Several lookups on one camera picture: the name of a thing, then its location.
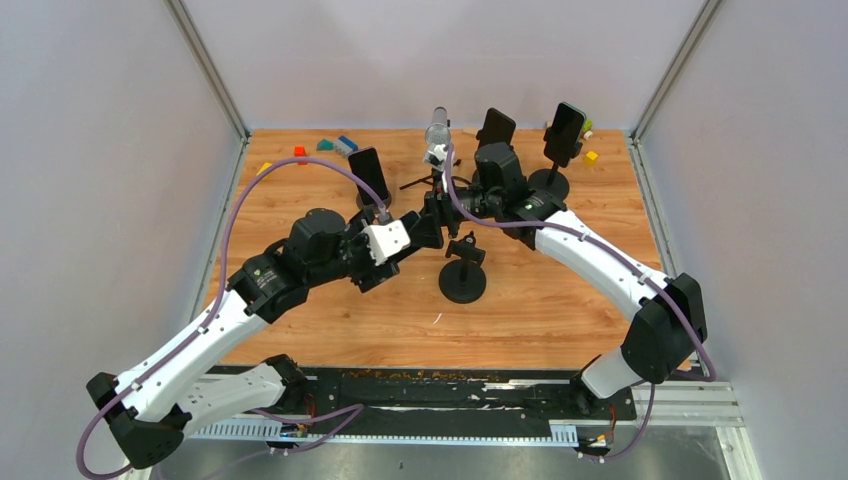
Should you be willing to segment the black teal-edged smartphone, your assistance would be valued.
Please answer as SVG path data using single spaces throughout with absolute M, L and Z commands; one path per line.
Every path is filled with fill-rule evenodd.
M 567 167 L 582 148 L 580 139 L 586 120 L 583 111 L 560 102 L 543 136 L 544 156 L 559 167 Z

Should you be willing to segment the black phone stand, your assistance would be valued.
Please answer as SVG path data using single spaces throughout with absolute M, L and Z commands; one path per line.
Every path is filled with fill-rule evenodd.
M 568 154 L 571 152 L 564 142 L 564 130 L 557 130 L 553 123 L 546 128 L 543 140 L 543 155 L 552 162 L 547 169 L 539 169 L 528 177 L 529 185 L 536 190 L 545 190 L 554 197 L 564 200 L 570 192 L 570 184 L 561 168 L 565 168 L 570 161 Z
M 476 245 L 473 231 L 459 240 L 451 240 L 445 252 L 446 258 L 455 257 L 440 271 L 438 286 L 445 298 L 457 304 L 469 304 L 479 300 L 487 286 L 482 268 L 486 251 Z

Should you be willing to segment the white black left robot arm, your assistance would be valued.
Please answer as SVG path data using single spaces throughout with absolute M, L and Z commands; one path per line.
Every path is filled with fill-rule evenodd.
M 236 346 L 304 304 L 311 289 L 348 279 L 367 292 L 398 274 L 399 261 L 414 251 L 411 230 L 419 219 L 410 211 L 378 221 L 361 211 L 345 220 L 313 209 L 293 223 L 288 237 L 246 260 L 221 298 L 155 354 L 120 375 L 95 375 L 86 388 L 130 466 L 152 467 L 186 437 L 242 412 L 272 406 L 298 411 L 306 377 L 285 354 L 225 380 L 198 380 Z

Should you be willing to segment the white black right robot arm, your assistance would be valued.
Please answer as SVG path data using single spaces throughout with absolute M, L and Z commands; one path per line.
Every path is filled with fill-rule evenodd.
M 467 187 L 456 187 L 450 177 L 453 156 L 450 143 L 430 145 L 423 156 L 435 176 L 425 205 L 435 225 L 455 229 L 470 220 L 500 229 L 577 273 L 630 322 L 620 346 L 578 373 L 570 392 L 577 413 L 596 417 L 618 391 L 642 382 L 661 384 L 693 353 L 703 353 L 703 296 L 692 276 L 671 277 L 603 239 L 561 199 L 530 185 L 510 145 L 479 148 L 478 179 Z

